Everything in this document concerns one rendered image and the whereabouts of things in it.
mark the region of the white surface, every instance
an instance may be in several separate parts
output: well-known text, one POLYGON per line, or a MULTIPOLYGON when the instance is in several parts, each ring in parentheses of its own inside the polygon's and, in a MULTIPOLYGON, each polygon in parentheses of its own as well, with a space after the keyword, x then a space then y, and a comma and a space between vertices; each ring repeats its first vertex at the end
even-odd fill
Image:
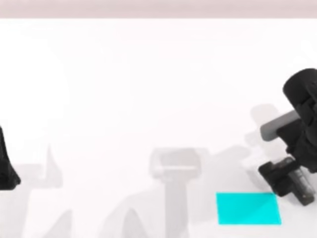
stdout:
MULTIPOLYGON (((145 213, 153 238, 160 237, 162 215, 155 212, 163 191, 152 187, 149 172, 160 147, 201 148, 210 163, 189 187, 192 237, 315 237, 317 203, 303 208, 291 197, 279 199, 282 226, 228 228, 216 223, 213 195, 269 191, 246 171, 282 158, 285 147, 275 141, 261 149, 250 112, 261 104, 277 108, 275 114, 261 107, 260 124, 292 109, 282 85, 298 70, 316 67, 316 23, 0 21, 0 123, 9 156, 17 170, 45 166, 50 144, 63 176, 62 186, 28 190, 23 237, 43 237, 68 209, 73 238, 98 237, 104 220, 130 199, 154 209, 145 213), (132 194, 140 195, 127 198, 132 194)), ((310 180, 317 187, 317 178, 310 180)), ((10 209, 16 214, 18 206, 10 209)))

